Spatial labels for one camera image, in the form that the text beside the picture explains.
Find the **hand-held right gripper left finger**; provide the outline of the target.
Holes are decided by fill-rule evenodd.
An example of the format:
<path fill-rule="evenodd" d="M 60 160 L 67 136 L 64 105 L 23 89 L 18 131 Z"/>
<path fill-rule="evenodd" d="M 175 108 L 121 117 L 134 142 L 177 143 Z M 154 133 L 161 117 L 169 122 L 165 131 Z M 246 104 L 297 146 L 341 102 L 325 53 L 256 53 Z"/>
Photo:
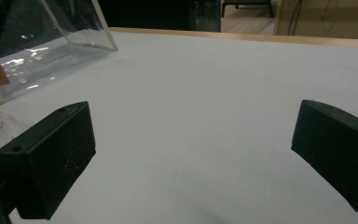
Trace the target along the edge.
<path fill-rule="evenodd" d="M 55 110 L 0 148 L 4 211 L 50 219 L 95 154 L 89 104 Z"/>

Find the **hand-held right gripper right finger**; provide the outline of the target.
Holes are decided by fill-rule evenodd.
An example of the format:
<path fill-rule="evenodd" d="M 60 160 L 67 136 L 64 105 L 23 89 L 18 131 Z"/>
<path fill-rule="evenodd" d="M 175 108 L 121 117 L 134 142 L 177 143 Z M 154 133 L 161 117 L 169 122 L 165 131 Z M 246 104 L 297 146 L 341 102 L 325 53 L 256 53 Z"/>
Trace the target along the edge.
<path fill-rule="evenodd" d="M 358 212 L 358 118 L 332 105 L 301 102 L 292 150 Z"/>

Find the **clear plastic box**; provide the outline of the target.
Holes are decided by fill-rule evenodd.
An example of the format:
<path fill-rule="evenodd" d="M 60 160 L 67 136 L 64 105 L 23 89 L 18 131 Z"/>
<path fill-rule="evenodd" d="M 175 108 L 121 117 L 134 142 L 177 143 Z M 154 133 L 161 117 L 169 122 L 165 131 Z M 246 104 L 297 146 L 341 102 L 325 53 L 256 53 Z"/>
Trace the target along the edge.
<path fill-rule="evenodd" d="M 117 50 L 97 0 L 0 0 L 0 104 Z"/>

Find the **dark cabinet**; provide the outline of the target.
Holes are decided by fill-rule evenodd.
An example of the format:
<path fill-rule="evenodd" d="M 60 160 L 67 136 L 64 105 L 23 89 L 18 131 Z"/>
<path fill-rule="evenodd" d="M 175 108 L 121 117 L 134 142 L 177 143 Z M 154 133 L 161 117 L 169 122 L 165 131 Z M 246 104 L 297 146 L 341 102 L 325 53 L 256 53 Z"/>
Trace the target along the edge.
<path fill-rule="evenodd" d="M 220 32 L 220 0 L 98 0 L 109 27 Z"/>

